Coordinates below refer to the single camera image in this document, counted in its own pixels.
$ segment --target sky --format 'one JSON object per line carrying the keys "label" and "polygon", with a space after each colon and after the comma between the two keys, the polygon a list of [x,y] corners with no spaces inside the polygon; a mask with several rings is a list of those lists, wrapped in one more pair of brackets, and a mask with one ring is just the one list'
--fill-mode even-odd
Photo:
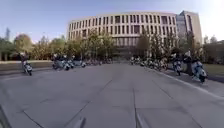
{"label": "sky", "polygon": [[0,37],[6,28],[11,41],[28,34],[35,43],[66,36],[68,22],[87,16],[128,11],[199,13],[202,36],[224,40],[224,0],[0,0]]}

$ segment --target grass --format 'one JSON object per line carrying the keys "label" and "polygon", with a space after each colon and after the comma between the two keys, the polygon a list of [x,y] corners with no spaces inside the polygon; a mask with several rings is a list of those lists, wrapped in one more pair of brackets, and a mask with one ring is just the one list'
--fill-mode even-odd
{"label": "grass", "polygon": [[224,65],[204,64],[206,72],[213,75],[224,75]]}

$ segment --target road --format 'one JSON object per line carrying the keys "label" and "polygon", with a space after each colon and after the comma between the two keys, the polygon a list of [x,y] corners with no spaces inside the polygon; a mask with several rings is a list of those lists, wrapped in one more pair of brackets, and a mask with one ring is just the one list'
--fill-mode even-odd
{"label": "road", "polygon": [[13,128],[73,128],[80,117],[84,128],[136,128],[136,117],[142,128],[223,128],[222,95],[170,74],[111,64],[5,76],[0,103]]}

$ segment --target building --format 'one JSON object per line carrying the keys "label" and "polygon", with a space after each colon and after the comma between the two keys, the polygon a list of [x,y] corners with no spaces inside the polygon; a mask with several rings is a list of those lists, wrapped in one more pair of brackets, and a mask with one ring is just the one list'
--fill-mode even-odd
{"label": "building", "polygon": [[176,36],[183,36],[187,31],[192,31],[197,42],[202,42],[198,14],[186,11],[180,14],[126,12],[73,20],[69,22],[67,38],[68,40],[75,40],[77,37],[86,38],[92,29],[97,33],[102,31],[109,33],[114,38],[114,45],[123,50],[135,46],[143,30],[148,34],[158,33],[163,40],[170,32]]}

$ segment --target tire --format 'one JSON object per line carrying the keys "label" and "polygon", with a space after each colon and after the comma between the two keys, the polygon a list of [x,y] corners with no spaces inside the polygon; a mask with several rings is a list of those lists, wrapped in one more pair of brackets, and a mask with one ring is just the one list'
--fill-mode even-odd
{"label": "tire", "polygon": [[201,83],[204,83],[205,82],[205,77],[204,76],[200,75],[199,76],[199,79],[200,79]]}

